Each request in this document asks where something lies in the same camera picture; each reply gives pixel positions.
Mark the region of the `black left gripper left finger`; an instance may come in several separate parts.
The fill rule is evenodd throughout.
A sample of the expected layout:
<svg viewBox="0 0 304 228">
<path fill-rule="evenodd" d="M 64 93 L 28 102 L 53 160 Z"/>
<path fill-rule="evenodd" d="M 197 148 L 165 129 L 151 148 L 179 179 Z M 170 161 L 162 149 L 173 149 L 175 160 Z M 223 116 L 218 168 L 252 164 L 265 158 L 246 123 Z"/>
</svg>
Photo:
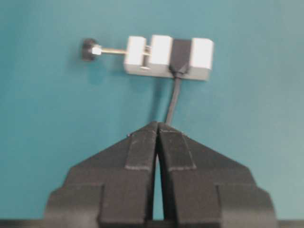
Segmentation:
<svg viewBox="0 0 304 228">
<path fill-rule="evenodd" d="M 48 228 L 143 228 L 152 219 L 158 124 L 70 168 L 47 201 Z"/>
</svg>

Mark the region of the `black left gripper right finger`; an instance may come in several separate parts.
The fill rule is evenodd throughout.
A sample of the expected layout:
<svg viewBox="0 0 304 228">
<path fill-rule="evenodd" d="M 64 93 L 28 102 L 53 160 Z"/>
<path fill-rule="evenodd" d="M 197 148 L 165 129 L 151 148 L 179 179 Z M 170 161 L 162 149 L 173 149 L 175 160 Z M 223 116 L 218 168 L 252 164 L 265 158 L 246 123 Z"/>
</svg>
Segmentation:
<svg viewBox="0 0 304 228">
<path fill-rule="evenodd" d="M 276 228 L 267 191 L 249 168 L 159 124 L 164 216 L 179 228 Z"/>
</svg>

